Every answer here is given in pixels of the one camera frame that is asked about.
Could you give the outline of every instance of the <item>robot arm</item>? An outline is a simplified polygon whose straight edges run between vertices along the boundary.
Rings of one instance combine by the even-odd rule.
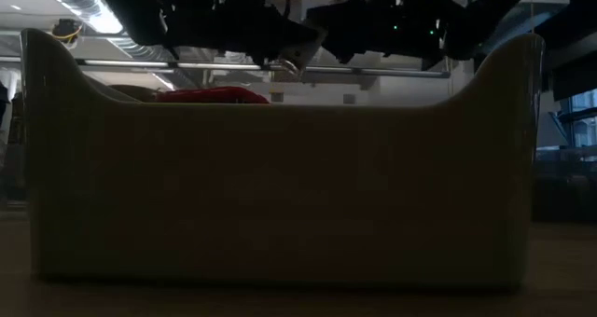
[[[520,0],[348,0],[309,9],[308,27],[289,20],[265,0],[105,0],[141,45],[245,52],[255,63],[281,50],[320,43],[340,62],[368,50],[439,60],[469,59]],[[444,48],[439,39],[443,37]]]

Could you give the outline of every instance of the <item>table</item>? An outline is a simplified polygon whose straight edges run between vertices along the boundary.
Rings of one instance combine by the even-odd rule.
[[[29,223],[0,216],[0,316],[597,316],[597,227],[533,224],[512,294],[152,287],[32,279]]]

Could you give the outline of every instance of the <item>red object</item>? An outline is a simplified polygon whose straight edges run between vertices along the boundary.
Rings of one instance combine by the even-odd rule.
[[[176,90],[158,94],[158,103],[270,103],[262,96],[238,87]]]

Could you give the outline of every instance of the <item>table surface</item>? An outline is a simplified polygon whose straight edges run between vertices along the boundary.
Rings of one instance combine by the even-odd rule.
[[[528,259],[511,294],[43,283],[28,222],[0,217],[0,316],[597,316],[597,227],[533,224]]]

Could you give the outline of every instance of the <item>pipe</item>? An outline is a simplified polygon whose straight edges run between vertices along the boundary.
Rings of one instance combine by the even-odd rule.
[[[162,47],[140,46],[128,36],[122,36],[123,27],[104,0],[56,0],[68,8],[80,20],[100,34],[114,34],[116,38],[106,39],[137,61],[172,60],[170,52]],[[159,74],[164,80],[172,82],[178,88],[196,88],[201,81],[182,70],[174,74]]]
[[[0,63],[20,63],[21,58],[0,56]],[[230,71],[286,71],[280,64],[273,64],[262,69],[253,64],[210,63],[210,62],[139,62],[76,59],[80,66],[142,68],[151,72],[154,69],[202,69]],[[412,78],[450,78],[449,72],[416,71],[400,69],[376,69],[345,66],[307,66],[305,72],[314,74],[358,75],[358,76],[397,76]]]

